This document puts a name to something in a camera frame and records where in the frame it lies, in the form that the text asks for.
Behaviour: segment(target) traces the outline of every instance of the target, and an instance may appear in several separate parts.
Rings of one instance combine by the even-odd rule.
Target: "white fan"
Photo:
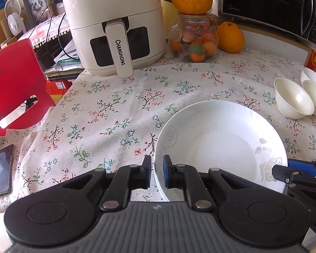
[[[24,19],[20,18],[16,12],[8,16],[8,26],[14,36],[18,35],[21,31],[23,33],[27,32],[24,26]]]
[[[21,4],[19,0],[7,0],[5,4],[5,15],[8,19],[8,16],[13,12],[17,13],[19,16],[21,15]]]

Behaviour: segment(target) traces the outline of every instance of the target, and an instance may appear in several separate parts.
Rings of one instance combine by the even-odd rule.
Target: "microwave oven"
[[[290,32],[316,49],[316,0],[219,0],[219,11]]]

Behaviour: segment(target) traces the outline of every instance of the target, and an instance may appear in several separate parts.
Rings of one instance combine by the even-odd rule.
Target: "red plastic chair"
[[[49,107],[55,106],[46,90],[46,77],[32,44],[25,39],[0,50],[0,120],[32,95],[38,98],[35,105],[6,128],[0,127],[0,136],[6,134],[7,128],[31,127],[43,118]]]

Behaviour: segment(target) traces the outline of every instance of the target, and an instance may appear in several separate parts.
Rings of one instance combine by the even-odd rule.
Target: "white plate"
[[[173,164],[194,166],[199,172],[218,167],[283,192],[285,184],[272,176],[274,165],[287,166],[282,140],[253,110],[228,101],[203,101],[176,113],[162,129],[154,155],[155,178],[165,201],[183,201],[180,189],[164,186],[163,156]]]

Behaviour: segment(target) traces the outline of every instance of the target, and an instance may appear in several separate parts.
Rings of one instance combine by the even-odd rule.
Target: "tablecloth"
[[[47,40],[55,39],[57,37],[58,28],[63,15],[64,13],[58,16],[54,16],[51,20],[48,19],[43,23],[38,24],[35,29],[32,28],[31,30],[23,34],[18,41],[29,38],[32,42],[32,46],[36,48],[45,44]],[[67,33],[69,30],[69,23],[67,20],[67,16],[65,16],[60,27],[60,35],[63,33]]]
[[[213,62],[194,64],[166,53],[125,79],[84,71],[44,123],[31,130],[7,130],[0,137],[0,148],[17,144],[13,191],[0,197],[0,212],[20,197],[94,168],[116,172],[123,165],[141,164],[145,154],[154,154],[168,119],[204,100],[236,102],[258,112],[279,133],[288,158],[315,159],[316,117],[288,119],[275,101],[274,79],[299,84],[301,68],[298,62],[244,49],[237,54],[219,51]],[[162,200],[154,174],[151,187],[133,191],[132,199]]]

